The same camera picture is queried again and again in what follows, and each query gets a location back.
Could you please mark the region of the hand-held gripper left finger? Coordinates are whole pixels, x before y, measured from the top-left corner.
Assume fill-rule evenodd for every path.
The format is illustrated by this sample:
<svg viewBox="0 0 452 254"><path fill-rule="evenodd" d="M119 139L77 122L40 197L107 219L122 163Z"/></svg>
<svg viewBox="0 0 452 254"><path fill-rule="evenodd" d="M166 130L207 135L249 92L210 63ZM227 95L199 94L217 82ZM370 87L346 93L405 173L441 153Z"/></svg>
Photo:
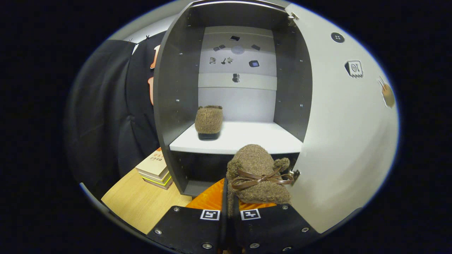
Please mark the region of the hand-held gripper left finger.
<svg viewBox="0 0 452 254"><path fill-rule="evenodd" d="M146 237L176 254L223 254L226 194L227 180L219 180L193 200L204 206L172 206Z"/></svg>

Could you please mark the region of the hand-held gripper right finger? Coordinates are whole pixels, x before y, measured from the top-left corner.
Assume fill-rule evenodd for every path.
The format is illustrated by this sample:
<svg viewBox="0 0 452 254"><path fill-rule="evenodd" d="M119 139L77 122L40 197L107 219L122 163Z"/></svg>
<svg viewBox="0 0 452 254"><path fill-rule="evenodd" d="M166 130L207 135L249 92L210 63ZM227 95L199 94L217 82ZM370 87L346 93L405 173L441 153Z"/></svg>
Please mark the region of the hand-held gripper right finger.
<svg viewBox="0 0 452 254"><path fill-rule="evenodd" d="M295 254L320 234L289 204L240 210L232 203L231 253Z"/></svg>

